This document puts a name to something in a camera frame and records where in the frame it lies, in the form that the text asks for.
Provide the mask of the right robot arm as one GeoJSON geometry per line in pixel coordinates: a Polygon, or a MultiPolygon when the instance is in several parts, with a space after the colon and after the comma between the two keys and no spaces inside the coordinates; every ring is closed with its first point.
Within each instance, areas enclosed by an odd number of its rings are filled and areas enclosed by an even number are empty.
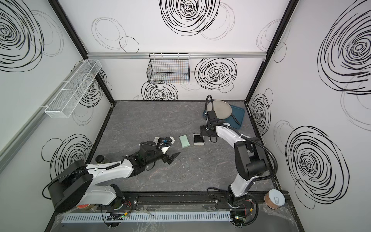
{"type": "Polygon", "coordinates": [[[205,112],[206,125],[200,126],[201,136],[221,138],[234,148],[237,176],[228,187],[228,202],[233,208],[239,207],[251,187],[257,181],[276,176],[278,162],[274,154],[257,137],[247,137],[217,118],[214,110],[205,112]]]}

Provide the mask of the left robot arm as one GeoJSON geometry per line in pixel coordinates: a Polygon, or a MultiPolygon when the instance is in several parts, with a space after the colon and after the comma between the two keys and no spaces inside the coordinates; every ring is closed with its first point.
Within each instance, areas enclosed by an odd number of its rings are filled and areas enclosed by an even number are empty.
{"type": "Polygon", "coordinates": [[[159,138],[156,142],[141,142],[139,150],[122,160],[85,164],[78,160],[54,178],[44,188],[57,213],[65,213],[77,206],[100,205],[117,210],[126,204],[125,196],[116,184],[101,186],[106,181],[135,177],[147,170],[147,166],[161,160],[172,164],[179,153],[167,154],[174,144],[173,137],[159,138]]]}

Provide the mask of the white gift box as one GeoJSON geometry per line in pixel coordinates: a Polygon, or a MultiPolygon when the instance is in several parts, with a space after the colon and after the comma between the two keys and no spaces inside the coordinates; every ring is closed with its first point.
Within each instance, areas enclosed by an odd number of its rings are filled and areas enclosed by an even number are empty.
{"type": "Polygon", "coordinates": [[[158,143],[158,141],[159,141],[159,139],[160,139],[160,137],[155,137],[155,139],[154,139],[154,142],[157,144],[158,143]]]}

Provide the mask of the white box base black insert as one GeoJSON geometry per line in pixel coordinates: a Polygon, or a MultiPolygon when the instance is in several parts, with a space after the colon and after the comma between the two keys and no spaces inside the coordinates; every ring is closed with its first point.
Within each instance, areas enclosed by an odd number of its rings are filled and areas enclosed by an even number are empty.
{"type": "Polygon", "coordinates": [[[204,137],[200,134],[193,134],[193,144],[195,146],[203,146],[205,144],[204,137]]]}

